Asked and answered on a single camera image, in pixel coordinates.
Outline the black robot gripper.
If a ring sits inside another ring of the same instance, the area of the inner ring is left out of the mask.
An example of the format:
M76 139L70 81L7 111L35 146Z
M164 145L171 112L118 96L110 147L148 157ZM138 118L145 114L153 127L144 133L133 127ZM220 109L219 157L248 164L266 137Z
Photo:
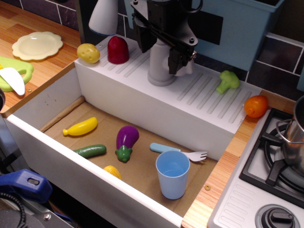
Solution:
M198 12L191 0L133 0L133 28L140 50L145 53L157 39L169 50L169 74L192 74L196 51L181 53L173 47L195 47L198 39L188 24L188 17Z

